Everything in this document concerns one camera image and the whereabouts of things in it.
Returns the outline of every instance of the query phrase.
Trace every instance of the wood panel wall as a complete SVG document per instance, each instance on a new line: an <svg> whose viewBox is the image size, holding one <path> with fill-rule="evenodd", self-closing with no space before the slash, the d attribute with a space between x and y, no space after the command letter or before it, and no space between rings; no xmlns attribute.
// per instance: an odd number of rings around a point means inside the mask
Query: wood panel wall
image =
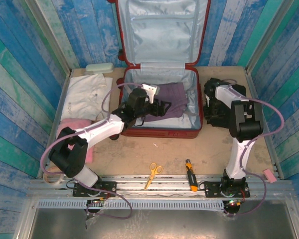
<svg viewBox="0 0 299 239"><path fill-rule="evenodd" d="M115 5L106 0L36 0L70 68L113 62L122 48ZM198 66L246 66L283 0L211 0Z"/></svg>
<svg viewBox="0 0 299 239"><path fill-rule="evenodd" d="M24 0L0 0L0 239L12 238L65 73Z"/></svg>
<svg viewBox="0 0 299 239"><path fill-rule="evenodd" d="M285 15L252 76L260 99L285 118L285 127L272 141L284 177L293 180L299 197L299 0ZM269 130L277 129L279 117L267 108L264 114Z"/></svg>

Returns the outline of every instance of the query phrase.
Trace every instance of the open suitcase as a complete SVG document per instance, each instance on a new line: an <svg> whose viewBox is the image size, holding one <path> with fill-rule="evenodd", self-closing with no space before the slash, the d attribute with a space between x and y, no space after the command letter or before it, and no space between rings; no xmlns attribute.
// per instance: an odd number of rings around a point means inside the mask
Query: open suitcase
<svg viewBox="0 0 299 239"><path fill-rule="evenodd" d="M125 136L195 138L203 124L202 91L197 70L210 0L113 0L119 21L123 58L122 82L183 82L188 99L180 118L145 122ZM131 89L121 89L120 103ZM142 124L138 119L136 125Z"/></svg>

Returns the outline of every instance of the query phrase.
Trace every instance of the purple cloth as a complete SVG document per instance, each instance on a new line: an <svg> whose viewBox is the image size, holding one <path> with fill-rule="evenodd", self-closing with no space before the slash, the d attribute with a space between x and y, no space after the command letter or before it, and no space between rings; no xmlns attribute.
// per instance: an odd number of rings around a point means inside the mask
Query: purple cloth
<svg viewBox="0 0 299 239"><path fill-rule="evenodd" d="M162 117L147 115L145 122L179 118L183 115L186 105L188 104L184 84L182 82L159 85L159 93L154 98L160 101L171 102L171 107Z"/></svg>

